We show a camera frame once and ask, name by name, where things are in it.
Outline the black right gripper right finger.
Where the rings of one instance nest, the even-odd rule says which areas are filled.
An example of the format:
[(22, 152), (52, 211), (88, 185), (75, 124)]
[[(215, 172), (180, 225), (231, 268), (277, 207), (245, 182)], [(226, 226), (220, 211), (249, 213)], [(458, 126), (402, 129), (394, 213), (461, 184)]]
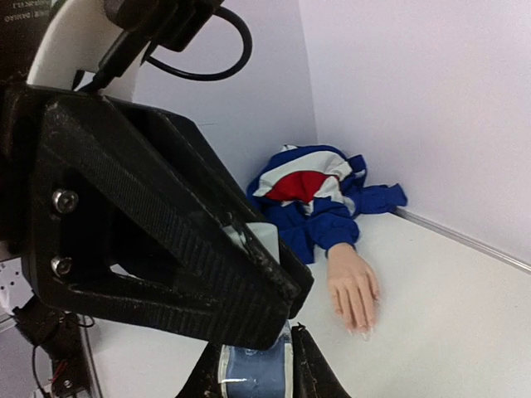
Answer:
[(291, 328), (296, 398), (350, 398), (304, 325)]

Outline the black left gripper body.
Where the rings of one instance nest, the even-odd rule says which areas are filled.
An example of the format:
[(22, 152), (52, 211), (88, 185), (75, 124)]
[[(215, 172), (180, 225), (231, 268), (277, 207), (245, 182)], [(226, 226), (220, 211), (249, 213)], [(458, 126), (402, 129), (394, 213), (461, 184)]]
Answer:
[(53, 89), (16, 83), (1, 87), (1, 240), (11, 253), (32, 253), (32, 174), (41, 118)]

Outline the white nail polish cap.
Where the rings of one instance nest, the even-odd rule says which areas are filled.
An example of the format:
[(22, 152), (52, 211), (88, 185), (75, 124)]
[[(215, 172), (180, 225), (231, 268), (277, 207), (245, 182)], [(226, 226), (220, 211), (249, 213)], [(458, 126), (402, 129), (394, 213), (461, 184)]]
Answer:
[[(277, 227), (266, 222), (252, 222), (247, 223), (246, 226), (250, 229), (251, 233), (257, 238), (257, 240), (265, 247), (269, 254), (276, 261), (279, 261), (280, 250)], [(241, 250), (244, 250), (246, 237), (242, 232), (237, 232), (232, 226), (224, 227), (223, 231), (231, 239), (233, 244), (235, 244)]]

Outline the blue nail polish bottle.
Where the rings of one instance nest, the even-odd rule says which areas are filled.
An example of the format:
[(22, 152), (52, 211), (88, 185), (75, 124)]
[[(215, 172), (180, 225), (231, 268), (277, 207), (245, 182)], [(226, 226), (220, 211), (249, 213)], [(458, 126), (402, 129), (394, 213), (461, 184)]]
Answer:
[(267, 350), (222, 346), (217, 381), (226, 398), (291, 398), (294, 394), (294, 348), (290, 325)]

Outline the blue white red jacket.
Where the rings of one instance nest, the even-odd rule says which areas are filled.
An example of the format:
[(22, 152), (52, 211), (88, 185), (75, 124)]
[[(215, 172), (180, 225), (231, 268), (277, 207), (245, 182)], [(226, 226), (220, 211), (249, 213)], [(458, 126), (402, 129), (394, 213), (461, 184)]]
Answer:
[(315, 247), (355, 245), (358, 215), (407, 204), (400, 185), (369, 186), (367, 174), (361, 155), (349, 158), (329, 145), (285, 145), (250, 182), (246, 196), (308, 265), (314, 263)]

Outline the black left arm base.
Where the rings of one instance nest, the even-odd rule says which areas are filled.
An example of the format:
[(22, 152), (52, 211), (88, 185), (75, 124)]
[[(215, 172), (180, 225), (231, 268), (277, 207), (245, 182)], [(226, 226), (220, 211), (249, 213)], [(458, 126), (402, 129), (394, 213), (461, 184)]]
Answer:
[[(17, 330), (32, 345), (32, 375), (42, 397), (92, 396), (94, 387), (82, 342), (82, 330), (95, 325), (89, 317), (79, 319), (45, 305), (36, 295), (22, 307), (13, 309)], [(42, 349), (51, 362), (51, 379), (45, 387), (37, 375), (37, 350)]]

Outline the mannequin hand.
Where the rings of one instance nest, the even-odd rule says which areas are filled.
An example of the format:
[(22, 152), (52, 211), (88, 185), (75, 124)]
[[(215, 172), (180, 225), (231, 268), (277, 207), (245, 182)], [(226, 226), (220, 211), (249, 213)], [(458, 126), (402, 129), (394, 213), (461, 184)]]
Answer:
[(328, 251), (327, 285), (334, 311), (350, 333), (370, 337), (377, 323), (378, 278), (371, 266), (347, 243)]

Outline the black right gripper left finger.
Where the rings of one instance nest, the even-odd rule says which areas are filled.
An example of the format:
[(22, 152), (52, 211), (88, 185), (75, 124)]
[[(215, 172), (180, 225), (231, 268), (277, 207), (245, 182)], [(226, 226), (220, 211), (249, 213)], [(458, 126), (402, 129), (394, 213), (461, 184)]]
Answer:
[(177, 398), (222, 398), (218, 367), (222, 346), (208, 343)]

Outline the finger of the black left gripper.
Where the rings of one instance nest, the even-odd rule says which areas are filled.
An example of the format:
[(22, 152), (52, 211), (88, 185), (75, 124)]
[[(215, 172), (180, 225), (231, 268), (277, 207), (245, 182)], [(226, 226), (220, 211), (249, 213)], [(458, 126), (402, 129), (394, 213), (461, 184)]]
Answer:
[(248, 229), (198, 127), (90, 97), (43, 106), (28, 265), (46, 304), (226, 345), (266, 349), (297, 283)]
[[(313, 284), (285, 244), (280, 259), (246, 226), (262, 220), (196, 124), (124, 101), (105, 104), (115, 259), (107, 318), (293, 318)], [(223, 228), (246, 237), (244, 250)]]

